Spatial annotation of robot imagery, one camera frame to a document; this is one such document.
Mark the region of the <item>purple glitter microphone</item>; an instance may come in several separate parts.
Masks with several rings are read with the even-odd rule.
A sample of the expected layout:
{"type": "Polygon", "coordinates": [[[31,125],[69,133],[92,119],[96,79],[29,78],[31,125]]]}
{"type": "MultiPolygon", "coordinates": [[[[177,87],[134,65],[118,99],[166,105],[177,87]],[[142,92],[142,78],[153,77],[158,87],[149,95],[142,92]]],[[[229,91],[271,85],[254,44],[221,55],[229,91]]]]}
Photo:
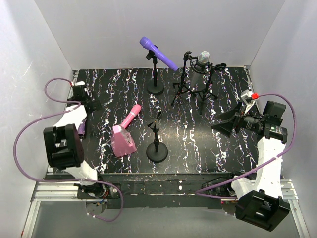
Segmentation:
{"type": "Polygon", "coordinates": [[[80,123],[77,132],[80,138],[84,138],[85,134],[86,134],[86,121],[87,119],[82,120],[82,122],[80,123]]]}

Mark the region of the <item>silver microphone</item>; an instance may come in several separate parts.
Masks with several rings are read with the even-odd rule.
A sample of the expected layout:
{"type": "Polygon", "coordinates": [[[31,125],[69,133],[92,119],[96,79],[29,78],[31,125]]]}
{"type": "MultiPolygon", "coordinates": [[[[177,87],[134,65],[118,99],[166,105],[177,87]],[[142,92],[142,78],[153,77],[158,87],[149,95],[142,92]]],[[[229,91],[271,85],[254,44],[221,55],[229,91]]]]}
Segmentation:
{"type": "Polygon", "coordinates": [[[205,74],[208,71],[210,54],[208,51],[202,51],[199,56],[193,57],[191,60],[191,68],[193,70],[193,76],[191,79],[191,88],[195,88],[201,74],[205,74]]]}

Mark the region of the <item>black tripod shock-mount stand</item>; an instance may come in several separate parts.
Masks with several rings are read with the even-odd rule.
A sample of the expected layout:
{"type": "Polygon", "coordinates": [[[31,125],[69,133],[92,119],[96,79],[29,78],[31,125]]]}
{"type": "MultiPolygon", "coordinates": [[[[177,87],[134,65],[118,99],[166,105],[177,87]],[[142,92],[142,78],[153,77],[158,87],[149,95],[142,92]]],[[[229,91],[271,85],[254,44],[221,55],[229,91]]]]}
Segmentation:
{"type": "Polygon", "coordinates": [[[203,105],[205,100],[209,98],[213,98],[216,100],[218,96],[210,91],[210,86],[212,85],[212,76],[218,71],[222,72],[227,68],[227,64],[220,63],[214,65],[209,62],[210,54],[207,51],[202,51],[198,56],[192,56],[191,51],[187,51],[184,54],[183,60],[183,70],[181,75],[180,82],[173,83],[173,88],[177,88],[177,92],[172,100],[171,105],[173,106],[176,98],[182,94],[189,93],[191,97],[199,97],[201,100],[199,114],[203,112],[203,105]],[[186,65],[190,63],[190,67],[192,69],[192,77],[187,84],[185,82],[185,78],[188,76],[186,72],[186,65]],[[205,87],[203,89],[198,89],[199,80],[203,80],[204,76],[207,76],[207,82],[205,83],[205,87]]]}

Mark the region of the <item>black round-base stand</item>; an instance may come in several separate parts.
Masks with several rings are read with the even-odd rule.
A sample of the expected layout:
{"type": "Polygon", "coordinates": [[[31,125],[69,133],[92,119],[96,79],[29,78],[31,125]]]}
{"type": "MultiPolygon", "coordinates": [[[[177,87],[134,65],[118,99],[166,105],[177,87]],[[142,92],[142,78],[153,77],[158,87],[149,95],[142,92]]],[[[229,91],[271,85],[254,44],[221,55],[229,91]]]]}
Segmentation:
{"type": "Polygon", "coordinates": [[[153,95],[159,95],[162,94],[164,91],[164,84],[161,82],[158,82],[157,80],[157,76],[158,76],[158,71],[157,71],[157,63],[158,63],[158,59],[155,56],[155,53],[152,50],[148,50],[148,54],[146,55],[146,58],[148,60],[153,59],[153,65],[154,65],[154,69],[153,69],[153,80],[149,81],[147,84],[147,92],[149,94],[153,94],[153,95]]]}
{"type": "Polygon", "coordinates": [[[159,111],[155,120],[147,125],[155,134],[155,138],[154,141],[147,146],[146,155],[148,159],[154,163],[163,162],[168,156],[167,146],[160,142],[158,137],[159,128],[157,127],[157,122],[161,118],[161,115],[162,111],[159,111]]]}

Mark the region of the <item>purple smooth microphone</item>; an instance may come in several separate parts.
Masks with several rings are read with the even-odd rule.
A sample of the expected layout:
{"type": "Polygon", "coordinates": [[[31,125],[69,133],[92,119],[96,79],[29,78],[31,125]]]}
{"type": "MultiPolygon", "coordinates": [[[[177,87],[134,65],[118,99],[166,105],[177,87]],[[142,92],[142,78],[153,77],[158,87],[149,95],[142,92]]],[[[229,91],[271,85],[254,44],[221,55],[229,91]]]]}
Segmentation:
{"type": "Polygon", "coordinates": [[[150,50],[154,52],[154,55],[161,60],[165,65],[167,65],[170,69],[173,71],[177,71],[178,67],[177,65],[169,58],[167,57],[159,48],[157,48],[149,38],[142,37],[139,41],[140,45],[145,48],[146,50],[150,50]]]}

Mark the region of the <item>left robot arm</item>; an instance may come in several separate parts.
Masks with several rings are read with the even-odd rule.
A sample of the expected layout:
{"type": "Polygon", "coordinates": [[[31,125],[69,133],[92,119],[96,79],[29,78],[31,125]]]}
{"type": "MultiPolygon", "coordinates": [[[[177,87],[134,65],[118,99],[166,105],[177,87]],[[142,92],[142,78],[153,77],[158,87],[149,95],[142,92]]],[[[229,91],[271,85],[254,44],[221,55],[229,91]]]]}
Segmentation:
{"type": "Polygon", "coordinates": [[[84,160],[81,139],[85,137],[87,115],[101,108],[98,100],[93,100],[83,81],[72,86],[73,95],[67,99],[62,118],[52,127],[44,129],[44,141],[49,166],[71,174],[79,179],[75,184],[82,192],[94,198],[104,195],[104,185],[100,174],[84,160]]]}

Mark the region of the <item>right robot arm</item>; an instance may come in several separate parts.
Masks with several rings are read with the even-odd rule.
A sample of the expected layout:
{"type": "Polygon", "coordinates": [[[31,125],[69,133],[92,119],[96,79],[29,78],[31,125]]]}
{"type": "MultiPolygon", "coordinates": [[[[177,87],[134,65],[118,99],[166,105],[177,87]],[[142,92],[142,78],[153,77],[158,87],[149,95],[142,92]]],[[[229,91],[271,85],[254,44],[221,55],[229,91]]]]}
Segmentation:
{"type": "Polygon", "coordinates": [[[246,113],[247,107],[238,103],[234,108],[218,115],[220,123],[211,126],[213,130],[230,137],[240,129],[257,135],[258,165],[256,180],[239,178],[231,182],[238,202],[236,218],[267,231],[273,231],[289,214],[290,205],[283,200],[281,190],[280,153],[284,151],[288,131],[282,127],[284,104],[267,101],[262,116],[246,113]]]}

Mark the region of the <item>pink microphone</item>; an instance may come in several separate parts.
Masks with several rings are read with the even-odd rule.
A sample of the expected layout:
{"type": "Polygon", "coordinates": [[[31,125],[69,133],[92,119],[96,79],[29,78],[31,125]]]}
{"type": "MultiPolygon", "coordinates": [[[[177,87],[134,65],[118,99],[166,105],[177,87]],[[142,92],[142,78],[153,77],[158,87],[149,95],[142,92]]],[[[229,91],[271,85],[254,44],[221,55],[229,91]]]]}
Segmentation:
{"type": "Polygon", "coordinates": [[[131,121],[139,114],[142,107],[138,104],[134,105],[129,114],[126,116],[126,118],[121,123],[121,126],[125,129],[131,121]]]}

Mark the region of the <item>pink microphone holder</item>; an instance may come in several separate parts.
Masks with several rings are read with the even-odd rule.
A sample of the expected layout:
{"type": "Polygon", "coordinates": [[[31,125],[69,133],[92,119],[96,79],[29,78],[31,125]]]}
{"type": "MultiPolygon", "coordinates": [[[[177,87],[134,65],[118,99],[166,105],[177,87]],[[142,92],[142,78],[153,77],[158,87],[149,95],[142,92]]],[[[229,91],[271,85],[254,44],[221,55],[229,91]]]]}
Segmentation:
{"type": "Polygon", "coordinates": [[[136,145],[132,136],[121,125],[115,125],[112,127],[111,147],[116,157],[136,152],[136,145]]]}

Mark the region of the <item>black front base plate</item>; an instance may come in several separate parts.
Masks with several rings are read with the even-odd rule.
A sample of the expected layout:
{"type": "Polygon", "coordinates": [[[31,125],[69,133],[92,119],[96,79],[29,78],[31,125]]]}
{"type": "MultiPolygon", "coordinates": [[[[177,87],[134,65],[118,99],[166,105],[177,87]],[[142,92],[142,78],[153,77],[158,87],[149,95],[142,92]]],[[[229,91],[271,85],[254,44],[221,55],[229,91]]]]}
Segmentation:
{"type": "Polygon", "coordinates": [[[232,178],[231,173],[189,174],[102,174],[105,182],[112,183],[123,194],[124,208],[181,208],[201,207],[220,209],[219,199],[195,194],[212,182],[232,178]]]}

